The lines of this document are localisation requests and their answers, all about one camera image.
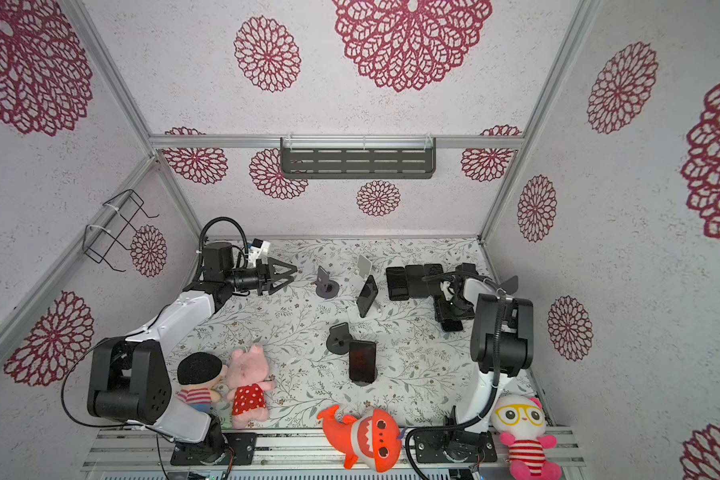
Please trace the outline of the black-haired boy plush doll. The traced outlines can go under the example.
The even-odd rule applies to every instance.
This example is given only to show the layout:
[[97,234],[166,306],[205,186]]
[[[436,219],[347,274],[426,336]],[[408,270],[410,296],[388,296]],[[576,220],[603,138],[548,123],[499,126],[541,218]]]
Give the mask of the black-haired boy plush doll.
[[195,352],[185,357],[177,368],[179,390],[176,396],[202,413],[210,413],[221,401],[216,387],[226,376],[227,366],[211,353]]

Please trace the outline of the black phone reddish screen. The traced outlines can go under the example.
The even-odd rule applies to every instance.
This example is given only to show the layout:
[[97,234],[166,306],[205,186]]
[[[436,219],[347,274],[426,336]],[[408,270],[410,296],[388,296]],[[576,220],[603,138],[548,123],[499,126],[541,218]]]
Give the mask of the black phone reddish screen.
[[353,340],[349,350],[349,378],[376,378],[377,345],[372,341]]

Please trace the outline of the blue-edged black phone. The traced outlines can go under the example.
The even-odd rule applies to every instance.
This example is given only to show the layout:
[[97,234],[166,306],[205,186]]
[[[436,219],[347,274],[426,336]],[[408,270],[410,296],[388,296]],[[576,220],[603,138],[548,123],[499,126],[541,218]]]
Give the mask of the blue-edged black phone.
[[423,299],[431,296],[429,285],[423,280],[430,275],[431,264],[406,265],[405,277],[407,282],[408,296],[411,299]]

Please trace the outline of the pink pig plush toy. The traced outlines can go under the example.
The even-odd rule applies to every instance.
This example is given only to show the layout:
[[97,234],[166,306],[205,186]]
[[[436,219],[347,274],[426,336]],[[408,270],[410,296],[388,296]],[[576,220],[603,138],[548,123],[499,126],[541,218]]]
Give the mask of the pink pig plush toy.
[[251,422],[264,422],[269,418],[265,393],[275,389],[275,382],[268,379],[269,375],[269,363],[260,344],[253,344],[248,350],[236,349],[232,352],[225,384],[235,429],[243,429]]

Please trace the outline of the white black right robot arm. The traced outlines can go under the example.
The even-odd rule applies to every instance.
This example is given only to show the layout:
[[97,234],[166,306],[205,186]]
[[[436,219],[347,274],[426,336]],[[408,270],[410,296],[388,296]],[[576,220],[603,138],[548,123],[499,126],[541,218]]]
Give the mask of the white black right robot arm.
[[533,359],[533,304],[517,298],[519,280],[497,284],[486,276],[453,271],[437,277],[458,311],[473,313],[470,358],[475,363],[467,393],[454,410],[456,425],[470,433],[488,430],[503,390]]

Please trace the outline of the white pink glasses plush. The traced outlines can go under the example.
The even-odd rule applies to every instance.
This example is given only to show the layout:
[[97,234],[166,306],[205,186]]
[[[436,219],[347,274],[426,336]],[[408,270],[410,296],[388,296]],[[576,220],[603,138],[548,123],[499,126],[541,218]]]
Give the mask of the white pink glasses plush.
[[557,438],[546,433],[546,416],[540,400],[516,394],[503,395],[495,404],[490,423],[508,448],[510,474],[517,480],[557,480],[561,467],[547,459]]

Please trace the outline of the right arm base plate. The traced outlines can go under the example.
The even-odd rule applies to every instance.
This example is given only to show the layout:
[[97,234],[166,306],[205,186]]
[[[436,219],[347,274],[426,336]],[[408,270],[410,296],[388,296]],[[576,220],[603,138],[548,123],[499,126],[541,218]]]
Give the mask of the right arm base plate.
[[419,431],[413,436],[416,460],[424,464],[494,463],[498,459],[489,432]]

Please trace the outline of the teal-edged black phone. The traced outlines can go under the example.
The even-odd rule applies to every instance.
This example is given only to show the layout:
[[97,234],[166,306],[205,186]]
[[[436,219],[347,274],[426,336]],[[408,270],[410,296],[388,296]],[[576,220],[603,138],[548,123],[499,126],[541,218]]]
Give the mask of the teal-edged black phone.
[[452,275],[447,273],[442,264],[425,264],[426,274],[422,280],[431,288],[439,288],[443,282],[450,282]]

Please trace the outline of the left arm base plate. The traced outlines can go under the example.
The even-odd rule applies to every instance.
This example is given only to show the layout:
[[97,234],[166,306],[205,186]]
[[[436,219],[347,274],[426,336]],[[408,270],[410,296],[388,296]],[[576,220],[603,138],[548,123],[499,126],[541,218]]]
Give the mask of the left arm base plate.
[[251,465],[257,434],[224,432],[223,439],[211,439],[197,444],[177,442],[170,459],[171,466]]

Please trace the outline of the grey wall shelf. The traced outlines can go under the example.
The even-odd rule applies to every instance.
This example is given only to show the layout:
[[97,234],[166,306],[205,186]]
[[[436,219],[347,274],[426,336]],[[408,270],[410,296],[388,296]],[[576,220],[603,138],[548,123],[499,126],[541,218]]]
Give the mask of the grey wall shelf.
[[432,137],[334,140],[283,137],[280,169],[289,180],[422,180],[436,171]]

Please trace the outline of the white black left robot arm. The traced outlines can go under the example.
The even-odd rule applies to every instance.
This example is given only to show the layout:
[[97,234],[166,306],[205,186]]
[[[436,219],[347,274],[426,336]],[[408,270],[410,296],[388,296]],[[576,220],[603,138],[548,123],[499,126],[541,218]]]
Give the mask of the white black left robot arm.
[[179,297],[139,329],[103,340],[92,350],[87,397],[94,417],[140,425],[179,444],[223,448],[218,418],[178,399],[165,356],[234,296],[273,294],[293,282],[298,268],[229,242],[199,249],[199,267]]

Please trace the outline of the white folding phone stand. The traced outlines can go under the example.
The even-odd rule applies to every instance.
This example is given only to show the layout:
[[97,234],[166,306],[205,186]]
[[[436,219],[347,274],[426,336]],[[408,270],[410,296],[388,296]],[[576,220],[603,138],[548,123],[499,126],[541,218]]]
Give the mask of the white folding phone stand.
[[372,274],[372,261],[365,255],[359,254],[357,258],[357,270],[360,277],[367,278]]

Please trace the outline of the grey round phone stand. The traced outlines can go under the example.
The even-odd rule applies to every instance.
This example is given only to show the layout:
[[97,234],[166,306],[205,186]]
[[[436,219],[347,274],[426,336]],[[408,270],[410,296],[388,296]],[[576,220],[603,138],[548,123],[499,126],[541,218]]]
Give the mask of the grey round phone stand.
[[337,281],[332,280],[327,270],[322,266],[318,267],[315,284],[315,292],[322,299],[335,298],[340,290]]

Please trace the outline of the black slab phone stand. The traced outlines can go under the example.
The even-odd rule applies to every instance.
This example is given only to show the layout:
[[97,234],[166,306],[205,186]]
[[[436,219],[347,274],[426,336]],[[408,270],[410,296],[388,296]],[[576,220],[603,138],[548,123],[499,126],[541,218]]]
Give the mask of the black slab phone stand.
[[334,354],[343,356],[346,355],[350,350],[350,343],[353,341],[353,336],[350,332],[349,323],[341,322],[332,325],[329,328],[328,338],[326,339],[326,349]]

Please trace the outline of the red shark plush toy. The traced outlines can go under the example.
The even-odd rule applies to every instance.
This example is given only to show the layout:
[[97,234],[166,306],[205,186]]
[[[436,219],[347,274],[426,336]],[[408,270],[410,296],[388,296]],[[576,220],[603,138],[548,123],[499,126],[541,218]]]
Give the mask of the red shark plush toy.
[[344,455],[343,468],[352,469],[358,462],[377,473],[392,469],[403,450],[401,429],[393,417],[373,409],[363,418],[345,415],[338,420],[338,405],[317,415],[329,444]]

